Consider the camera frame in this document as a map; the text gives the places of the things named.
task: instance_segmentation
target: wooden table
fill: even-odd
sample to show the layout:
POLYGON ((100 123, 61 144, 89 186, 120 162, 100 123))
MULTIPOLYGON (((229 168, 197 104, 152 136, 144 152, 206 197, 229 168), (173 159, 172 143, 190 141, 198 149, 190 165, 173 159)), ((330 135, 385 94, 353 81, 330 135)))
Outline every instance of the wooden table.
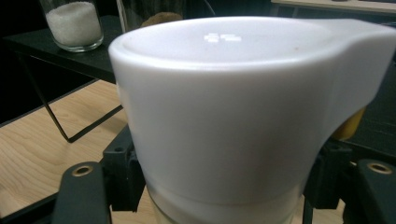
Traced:
MULTIPOLYGON (((120 101, 116 86, 103 80, 51 104, 69 133, 99 118, 120 101)), ((99 161, 102 152, 127 124, 122 109, 115 116, 70 144, 59 135, 45 108, 38 108, 0 128, 0 217, 11 215, 58 191, 62 175, 84 161, 99 161)), ((341 224, 337 210, 316 210, 314 223, 341 224)), ((303 200, 293 224, 302 223, 303 200)), ((115 224, 155 224, 155 213, 145 190, 137 213, 115 212, 115 224)))
POLYGON ((297 15, 298 9, 301 8, 315 8, 338 10, 345 12, 368 13, 374 15, 394 16, 396 14, 396 4, 369 2, 361 0, 271 0, 273 5, 271 15, 276 16, 279 7, 293 7, 293 17, 297 15))

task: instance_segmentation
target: white plastic cup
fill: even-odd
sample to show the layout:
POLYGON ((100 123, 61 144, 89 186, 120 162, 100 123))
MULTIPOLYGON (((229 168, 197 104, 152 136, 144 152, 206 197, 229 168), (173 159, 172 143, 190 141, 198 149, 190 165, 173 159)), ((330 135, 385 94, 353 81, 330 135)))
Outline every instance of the white plastic cup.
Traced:
POLYGON ((188 224, 288 224, 320 148, 368 105, 394 29, 226 17, 116 38, 109 55, 148 193, 188 224))
POLYGON ((102 44, 102 25, 93 0, 40 0, 40 5, 60 48, 82 52, 102 44))

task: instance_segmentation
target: black metal stand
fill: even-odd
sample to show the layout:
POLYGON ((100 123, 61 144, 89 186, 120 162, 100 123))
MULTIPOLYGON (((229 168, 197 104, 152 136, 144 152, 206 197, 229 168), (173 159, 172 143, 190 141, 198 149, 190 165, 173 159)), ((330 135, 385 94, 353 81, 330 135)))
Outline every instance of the black metal stand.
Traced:
POLYGON ((314 208, 311 206, 311 203, 304 198, 304 210, 303 210, 303 224, 312 224, 312 220, 314 219, 314 208))
POLYGON ((53 113, 52 109, 50 108, 49 102, 47 101, 46 97, 44 96, 44 94, 40 90, 39 86, 37 85, 37 82, 35 81, 35 77, 31 73, 26 61, 23 58, 23 55, 21 55, 19 53, 16 53, 16 54, 17 54, 20 64, 22 65, 24 72, 29 77, 30 82, 32 83, 33 87, 35 88, 35 92, 37 93, 38 97, 40 98, 41 102, 43 103, 43 106, 46 107, 46 109, 49 112, 49 115, 51 116, 52 120, 54 121, 56 127, 58 128, 58 130, 61 132, 61 135, 64 137, 64 139, 68 143, 73 143, 73 142, 77 141, 80 137, 84 136, 84 134, 88 133, 89 131, 94 129, 96 126, 103 123, 105 120, 111 118, 117 112, 122 110, 122 105, 119 105, 116 108, 112 109, 110 112, 106 113, 101 118, 99 118, 94 123, 90 124, 89 126, 85 127, 81 131, 79 131, 78 133, 74 134, 73 136, 71 136, 71 137, 67 136, 61 123, 59 122, 59 120, 57 120, 55 114, 53 113))

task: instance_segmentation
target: sugar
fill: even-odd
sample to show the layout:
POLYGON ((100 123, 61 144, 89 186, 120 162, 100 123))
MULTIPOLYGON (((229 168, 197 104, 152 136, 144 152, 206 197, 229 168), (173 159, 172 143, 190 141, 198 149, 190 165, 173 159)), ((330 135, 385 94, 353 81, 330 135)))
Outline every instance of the sugar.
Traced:
POLYGON ((88 46, 102 36, 92 3, 69 3, 51 10, 46 18, 56 41, 68 47, 88 46))

